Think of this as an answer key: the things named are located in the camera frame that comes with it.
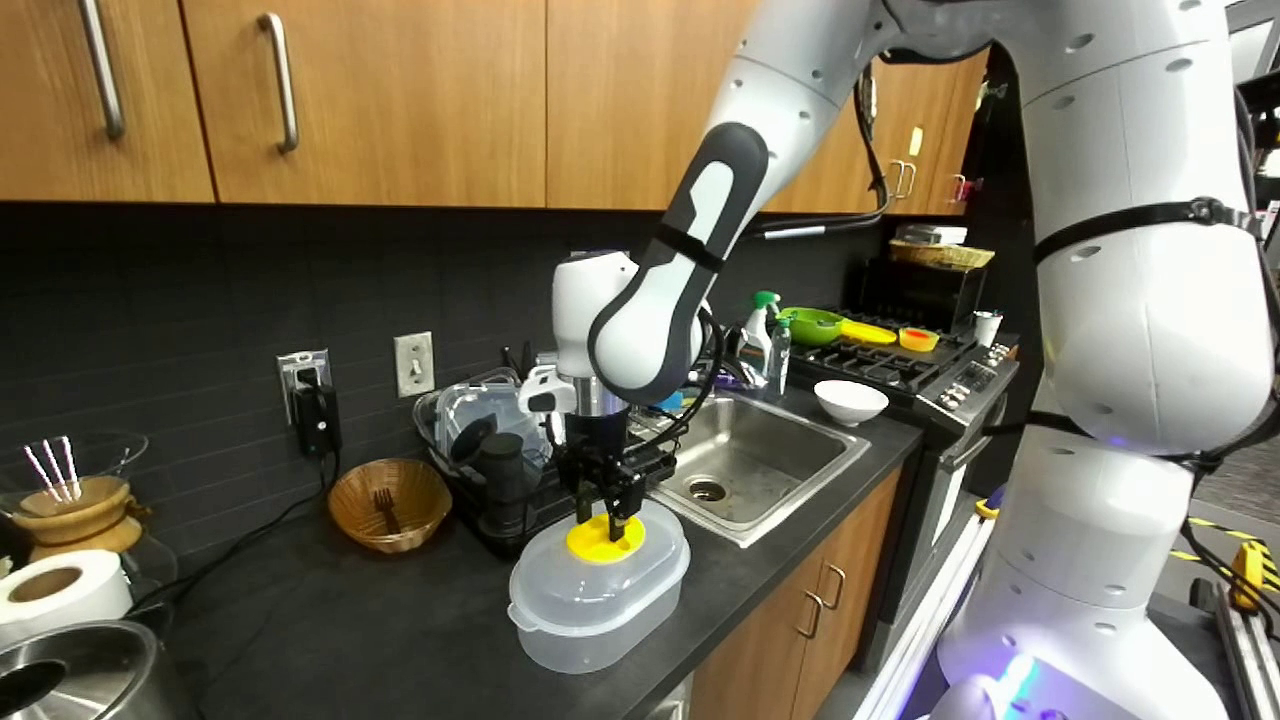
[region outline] electrical outlet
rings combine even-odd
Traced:
[[[437,341],[433,332],[396,336],[396,392],[422,396],[437,387]]]
[[[300,373],[314,373],[314,387],[332,387],[329,348],[277,354],[282,425],[292,425],[292,396],[302,387]]]

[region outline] outlet cover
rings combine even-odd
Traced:
[[[437,341],[433,332],[396,336],[396,396],[422,396],[437,387]]]

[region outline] white bowl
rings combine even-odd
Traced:
[[[818,380],[813,382],[813,396],[842,429],[861,429],[889,408],[889,396],[879,387],[857,380]]]

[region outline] upper cabinet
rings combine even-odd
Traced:
[[[542,0],[182,0],[226,203],[542,203]]]
[[[0,93],[0,200],[213,200],[174,0],[3,0]]]
[[[549,0],[549,203],[669,206],[755,0]],[[838,115],[769,206],[868,206],[868,169]]]
[[[963,150],[988,80],[988,53],[954,65],[874,58],[874,157],[889,206],[901,216],[963,211]]]

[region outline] lower cabinet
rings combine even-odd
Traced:
[[[849,669],[901,468],[697,669],[697,720],[813,720]]]

